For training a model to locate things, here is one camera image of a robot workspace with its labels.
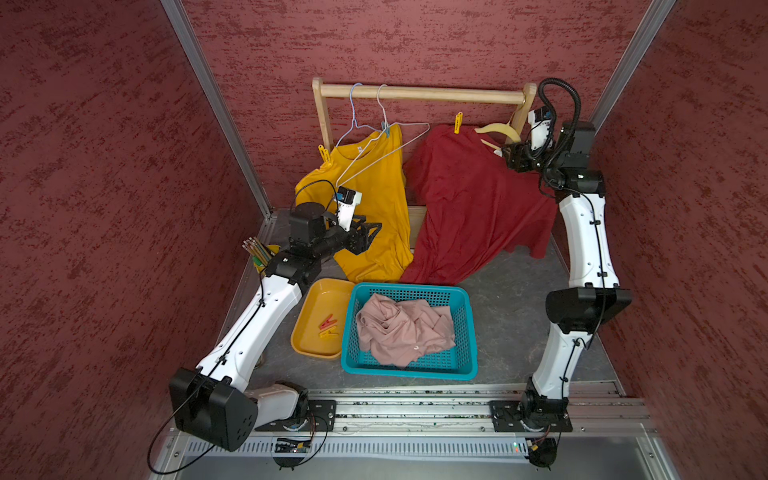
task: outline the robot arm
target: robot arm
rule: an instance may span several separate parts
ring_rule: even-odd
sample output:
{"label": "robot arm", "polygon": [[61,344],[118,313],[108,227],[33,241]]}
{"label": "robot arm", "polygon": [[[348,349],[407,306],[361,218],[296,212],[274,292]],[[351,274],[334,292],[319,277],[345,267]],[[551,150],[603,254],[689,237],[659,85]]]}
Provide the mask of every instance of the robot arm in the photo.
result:
{"label": "robot arm", "polygon": [[[574,100],[574,118],[563,125],[553,148],[549,147],[557,113],[544,94],[548,84],[565,89]],[[581,100],[567,82],[548,78],[540,83],[538,93],[545,106],[528,116],[531,128],[535,127],[531,140],[503,148],[502,156],[512,170],[538,172],[540,185],[555,191],[568,234],[571,276],[567,289],[547,295],[547,346],[528,380],[516,417],[527,432],[543,432],[552,425],[561,429],[560,425],[568,424],[570,378],[579,356],[589,348],[598,327],[631,302],[630,291],[619,287],[608,251],[603,176],[588,167],[594,126],[578,121]],[[537,453],[531,456],[531,463],[546,467],[554,461],[557,445],[545,439],[532,451]]]}
{"label": "robot arm", "polygon": [[304,203],[290,214],[290,246],[267,264],[260,287],[230,331],[197,368],[178,369],[170,400],[179,430],[233,452],[251,430],[277,419],[300,416],[300,387],[276,384],[243,393],[261,353],[288,312],[321,270],[323,259],[347,249],[360,254],[381,229],[354,215],[360,194],[344,187],[337,194],[343,218],[323,205]]}

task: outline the blue wire hanger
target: blue wire hanger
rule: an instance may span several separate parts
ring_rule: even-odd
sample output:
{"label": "blue wire hanger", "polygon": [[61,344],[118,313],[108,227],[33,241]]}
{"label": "blue wire hanger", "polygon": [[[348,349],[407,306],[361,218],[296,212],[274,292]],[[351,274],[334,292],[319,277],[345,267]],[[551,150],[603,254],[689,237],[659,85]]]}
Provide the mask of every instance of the blue wire hanger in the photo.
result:
{"label": "blue wire hanger", "polygon": [[[358,85],[362,85],[362,83],[356,83],[356,84],[354,84],[352,86],[352,88],[349,89],[349,103],[352,105],[352,126],[349,127],[349,130],[346,131],[346,133],[341,136],[339,141],[336,142],[336,146],[334,148],[338,148],[339,145],[341,144],[341,141],[344,140],[344,137],[346,137],[349,134],[349,132],[351,132],[355,128],[367,127],[367,128],[370,128],[373,131],[380,132],[380,130],[378,128],[371,127],[370,125],[367,125],[367,124],[366,125],[358,125],[357,124],[357,116],[355,115],[355,101],[352,99],[352,92],[355,90],[355,87],[357,87]],[[387,130],[387,135],[389,135],[389,126],[386,126],[385,129]]]}

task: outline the wooden clothes rack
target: wooden clothes rack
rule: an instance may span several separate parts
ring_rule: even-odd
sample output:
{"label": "wooden clothes rack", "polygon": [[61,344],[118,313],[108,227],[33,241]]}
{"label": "wooden clothes rack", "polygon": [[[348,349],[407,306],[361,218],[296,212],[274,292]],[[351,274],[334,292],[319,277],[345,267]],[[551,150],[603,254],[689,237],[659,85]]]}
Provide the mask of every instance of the wooden clothes rack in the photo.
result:
{"label": "wooden clothes rack", "polygon": [[[515,113],[510,120],[510,126],[522,133],[528,112],[536,97],[535,83],[527,83],[522,91],[506,90],[475,90],[470,88],[436,88],[436,87],[390,87],[387,85],[379,92],[379,98],[386,100],[426,100],[426,101],[452,101],[458,103],[475,104],[509,104],[517,105]],[[333,149],[333,132],[328,115],[327,98],[376,98],[378,85],[359,85],[352,91],[352,85],[324,84],[323,79],[315,77],[312,80],[312,91],[315,96],[317,117],[320,122],[320,131],[323,133],[323,145],[328,151]],[[426,207],[408,206],[411,223],[411,248],[415,248],[416,238],[421,230]]]}

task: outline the red textured wall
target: red textured wall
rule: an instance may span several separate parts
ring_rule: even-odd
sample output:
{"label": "red textured wall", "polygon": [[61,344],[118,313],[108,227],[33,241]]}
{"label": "red textured wall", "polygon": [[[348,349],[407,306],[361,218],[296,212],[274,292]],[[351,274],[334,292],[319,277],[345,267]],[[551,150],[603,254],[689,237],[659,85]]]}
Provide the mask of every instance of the red textured wall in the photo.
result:
{"label": "red textured wall", "polygon": [[[311,81],[519,90],[572,81],[589,115],[648,0],[185,0],[184,4],[271,202],[317,168],[322,141]],[[336,138],[349,105],[328,101]],[[381,122],[374,101],[360,118]],[[389,120],[507,121],[509,106],[389,101]],[[410,139],[421,127],[404,130]]]}
{"label": "red textured wall", "polygon": [[160,2],[0,23],[0,477],[146,478],[258,209]]}
{"label": "red textured wall", "polygon": [[593,150],[635,295],[602,339],[688,480],[768,477],[766,24],[679,0]]}

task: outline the black cable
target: black cable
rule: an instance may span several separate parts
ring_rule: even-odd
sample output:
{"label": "black cable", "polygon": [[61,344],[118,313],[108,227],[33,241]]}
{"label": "black cable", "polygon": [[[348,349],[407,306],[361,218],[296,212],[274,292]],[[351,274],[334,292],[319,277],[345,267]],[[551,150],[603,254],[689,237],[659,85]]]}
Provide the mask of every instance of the black cable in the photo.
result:
{"label": "black cable", "polygon": [[594,225],[594,235],[598,238],[598,257],[600,259],[600,275],[603,281],[603,307],[600,310],[600,318],[598,319],[598,323],[594,326],[594,330],[592,330],[592,333],[590,333],[590,335],[592,335],[592,338],[590,339],[589,345],[587,346],[587,350],[589,350],[590,347],[592,347],[592,340],[594,340],[594,335],[598,332],[598,328],[600,328],[600,325],[603,323],[603,316],[605,315],[605,302],[607,299],[605,294],[605,268],[603,265],[603,249],[600,246],[600,230],[598,229],[598,214],[597,214],[597,211],[594,209],[592,200],[589,200],[589,197],[587,197],[586,194],[583,194],[578,190],[574,190],[572,188],[567,188],[567,187],[562,187],[561,190],[568,190],[573,194],[581,195],[587,199],[587,202],[589,202],[589,207],[592,209],[592,225]]}
{"label": "black cable", "polygon": [[541,166],[542,172],[545,172],[549,168],[549,166],[552,164],[552,161],[554,161],[554,159],[560,155],[560,153],[565,149],[565,145],[568,144],[570,139],[573,138],[574,132],[576,131],[576,123],[578,123],[578,118],[581,115],[581,98],[578,96],[578,92],[571,86],[571,84],[565,80],[561,80],[560,78],[545,78],[542,80],[541,83],[538,84],[538,96],[552,113],[552,128],[549,130],[547,140],[544,142],[544,148],[549,145],[550,141],[554,137],[554,128],[558,119],[557,112],[552,106],[552,103],[550,103],[549,99],[547,98],[547,95],[544,93],[545,87],[547,85],[557,85],[571,95],[571,98],[574,101],[574,117],[573,120],[571,120],[571,128],[565,132],[565,138],[558,138],[558,144],[555,146],[552,153],[549,154],[544,160],[544,163]]}
{"label": "black cable", "polygon": [[[584,345],[586,348],[587,343],[584,341],[584,339],[577,338],[574,339],[574,345],[573,348],[571,348],[571,355],[568,356],[568,361],[565,363],[565,371],[563,372],[563,376],[560,377],[560,380],[562,383],[560,384],[560,400],[562,400],[565,397],[565,383],[570,382],[568,379],[568,367],[571,365],[571,359],[574,358],[574,353],[576,352],[576,347],[578,346],[579,341],[581,341],[581,344]],[[560,437],[563,435],[562,429],[560,430],[560,433],[558,433],[558,443],[555,446],[555,450],[557,450],[557,447],[560,446]]]}
{"label": "black cable", "polygon": [[[243,328],[241,328],[240,331],[237,332],[237,335],[235,335],[235,338],[232,339],[232,341],[230,342],[230,345],[227,347],[226,350],[224,350],[224,353],[218,358],[218,360],[216,361],[216,364],[214,365],[214,367],[212,369],[210,369],[210,372],[208,372],[208,374],[205,375],[206,377],[208,377],[208,379],[213,380],[210,376],[213,375],[213,373],[216,370],[216,368],[219,365],[221,365],[221,363],[224,361],[224,359],[227,356],[227,354],[232,349],[232,345],[234,345],[234,343],[237,341],[237,339],[240,338],[240,334],[248,327],[248,325],[250,324],[250,321],[256,316],[256,314],[259,312],[259,310],[261,310],[261,307],[264,306],[264,286],[263,286],[263,283],[261,281],[261,273],[259,273],[259,290],[261,290],[261,300],[259,301],[259,305],[256,307],[256,311],[253,312],[253,315],[248,319],[247,322],[245,322],[245,325],[243,325]],[[210,452],[211,450],[214,449],[215,445],[211,445],[210,448],[208,450],[206,450],[205,452],[203,452],[202,454],[200,454],[199,457],[195,458],[194,460],[192,460],[191,462],[187,463],[186,465],[182,465],[181,467],[179,467],[179,468],[177,468],[175,470],[170,470],[169,472],[161,472],[159,470],[155,470],[154,467],[152,466],[152,447],[154,447],[154,443],[157,441],[157,438],[163,432],[163,428],[165,427],[165,425],[168,424],[168,422],[170,422],[176,416],[176,414],[187,404],[187,402],[189,402],[200,391],[200,389],[203,388],[204,384],[205,384],[205,380],[200,382],[200,385],[197,386],[197,388],[194,390],[194,392],[192,392],[190,395],[187,396],[187,398],[181,403],[181,405],[179,405],[178,408],[176,408],[174,410],[174,412],[170,414],[170,417],[168,417],[168,420],[163,422],[163,425],[160,425],[160,428],[157,429],[157,433],[154,434],[154,437],[152,438],[152,442],[150,442],[149,448],[147,449],[147,466],[152,471],[152,473],[154,473],[155,475],[170,475],[172,473],[180,472],[180,471],[184,470],[186,467],[188,467],[188,466],[192,465],[193,463],[195,463],[197,460],[200,460],[201,458],[203,458],[205,456],[205,454],[207,454],[208,452]]]}
{"label": "black cable", "polygon": [[[300,466],[300,465],[304,465],[304,464],[305,464],[305,463],[307,463],[309,460],[312,460],[313,458],[315,458],[315,455],[317,455],[317,454],[318,454],[318,452],[319,452],[320,450],[322,450],[322,449],[323,449],[323,446],[325,446],[325,444],[326,444],[326,440],[328,439],[328,430],[329,430],[329,427],[328,427],[328,421],[327,421],[327,420],[325,420],[325,419],[324,419],[322,416],[319,416],[319,415],[315,415],[315,413],[314,413],[314,412],[311,412],[311,413],[312,413],[312,417],[313,417],[313,422],[314,422],[314,419],[320,419],[320,420],[323,420],[323,423],[325,423],[325,424],[326,424],[326,434],[325,434],[325,436],[323,437],[323,442],[322,442],[322,443],[320,443],[320,447],[318,447],[318,448],[317,448],[317,450],[315,450],[315,452],[313,452],[313,454],[312,454],[312,455],[310,455],[309,457],[305,458],[305,459],[304,459],[304,460],[302,460],[301,462],[299,462],[299,463],[295,464],[294,466],[289,466],[289,465],[281,465],[281,464],[280,464],[280,463],[277,461],[277,459],[278,459],[279,457],[277,457],[277,458],[276,458],[276,457],[273,457],[273,460],[275,461],[275,463],[276,463],[276,464],[278,464],[278,465],[280,465],[280,467],[281,467],[281,468],[285,467],[285,468],[291,468],[291,469],[293,470],[294,468],[296,468],[296,467],[298,467],[298,466]],[[313,433],[313,434],[312,434],[312,436],[310,437],[310,445],[312,445],[312,443],[311,443],[311,442],[312,442],[312,439],[314,439],[314,438],[315,438],[315,435],[314,435],[314,433]]]}
{"label": "black cable", "polygon": [[330,206],[331,206],[331,204],[333,203],[333,201],[334,201],[334,200],[336,200],[336,211],[338,212],[338,211],[339,211],[339,197],[338,197],[338,192],[336,191],[336,187],[334,187],[334,186],[333,186],[333,183],[331,183],[331,181],[330,181],[330,180],[326,180],[325,178],[322,178],[322,179],[320,179],[320,180],[315,180],[314,182],[309,182],[308,184],[306,184],[306,185],[304,185],[303,187],[301,187],[301,188],[299,189],[299,191],[297,191],[297,192],[296,192],[296,196],[293,198],[293,204],[295,204],[295,203],[296,203],[296,199],[297,199],[297,198],[299,198],[299,194],[302,192],[302,190],[304,190],[305,188],[307,188],[307,187],[308,187],[308,186],[310,186],[310,185],[314,185],[314,184],[320,184],[320,183],[322,183],[322,182],[325,182],[325,183],[327,183],[327,184],[328,184],[328,185],[330,185],[330,186],[331,186],[331,188],[333,189],[333,198],[332,198],[332,199],[331,199],[331,200],[328,202],[328,204],[326,205],[326,211],[328,211],[328,207],[330,207]]}
{"label": "black cable", "polygon": [[314,417],[314,418],[316,418],[316,419],[320,419],[320,420],[323,420],[323,423],[325,423],[325,424],[326,424],[326,434],[325,434],[325,436],[323,436],[323,442],[320,444],[320,447],[318,447],[318,448],[317,448],[317,450],[315,450],[315,452],[314,452],[312,455],[310,455],[310,456],[309,456],[309,458],[307,458],[306,460],[302,460],[302,462],[301,462],[300,464],[298,464],[298,465],[295,465],[295,466],[294,466],[294,468],[295,468],[295,467],[298,467],[299,465],[304,465],[304,464],[305,464],[305,463],[307,463],[309,460],[312,460],[313,458],[315,458],[315,455],[317,455],[317,453],[318,453],[320,450],[322,450],[322,449],[323,449],[323,446],[325,446],[325,444],[326,444],[326,440],[328,439],[328,421],[327,421],[327,420],[325,420],[325,419],[324,419],[323,417],[321,417],[321,416],[315,416],[315,415],[314,415],[314,413],[313,413],[313,417]]}
{"label": "black cable", "polygon": [[538,122],[534,127],[531,127],[531,130],[528,131],[528,135],[525,136],[525,140],[523,141],[523,143],[527,144],[528,141],[531,140],[531,132],[536,130],[537,128],[542,126],[544,124],[544,122],[549,121],[549,120],[551,120],[551,119],[542,120],[542,121]]}

